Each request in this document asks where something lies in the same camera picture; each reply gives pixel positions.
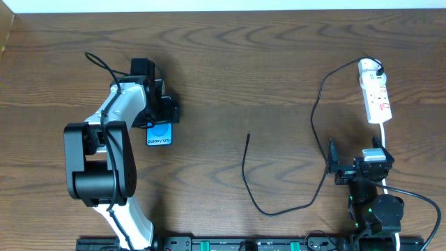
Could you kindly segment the blue Galaxy smartphone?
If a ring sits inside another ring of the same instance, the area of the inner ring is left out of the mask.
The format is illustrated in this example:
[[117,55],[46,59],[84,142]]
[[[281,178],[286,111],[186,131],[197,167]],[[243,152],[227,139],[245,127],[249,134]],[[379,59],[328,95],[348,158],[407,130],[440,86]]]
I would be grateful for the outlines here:
[[172,124],[158,124],[146,131],[147,146],[166,146],[172,144]]

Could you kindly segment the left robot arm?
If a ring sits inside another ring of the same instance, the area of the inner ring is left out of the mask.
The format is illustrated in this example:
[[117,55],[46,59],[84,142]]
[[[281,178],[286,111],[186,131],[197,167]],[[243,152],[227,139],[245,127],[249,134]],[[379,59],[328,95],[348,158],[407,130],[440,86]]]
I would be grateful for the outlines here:
[[132,129],[145,130],[147,146],[168,146],[179,122],[179,105],[165,94],[164,76],[147,58],[133,58],[130,71],[110,68],[98,56],[86,58],[111,74],[110,93],[98,110],[63,131],[69,195],[105,218],[113,237],[81,237],[77,250],[165,250],[137,196]]

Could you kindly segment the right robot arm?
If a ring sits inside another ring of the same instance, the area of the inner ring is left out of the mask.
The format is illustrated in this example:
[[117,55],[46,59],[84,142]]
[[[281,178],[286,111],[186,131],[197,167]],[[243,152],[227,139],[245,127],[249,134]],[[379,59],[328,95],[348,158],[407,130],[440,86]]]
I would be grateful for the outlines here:
[[395,235],[401,231],[404,202],[390,194],[379,194],[377,187],[387,178],[394,158],[381,144],[372,139],[373,147],[364,149],[362,156],[350,165],[342,165],[336,146],[329,144],[328,172],[334,183],[347,185],[350,191],[348,210],[357,224],[357,232],[345,240],[348,250],[395,250]]

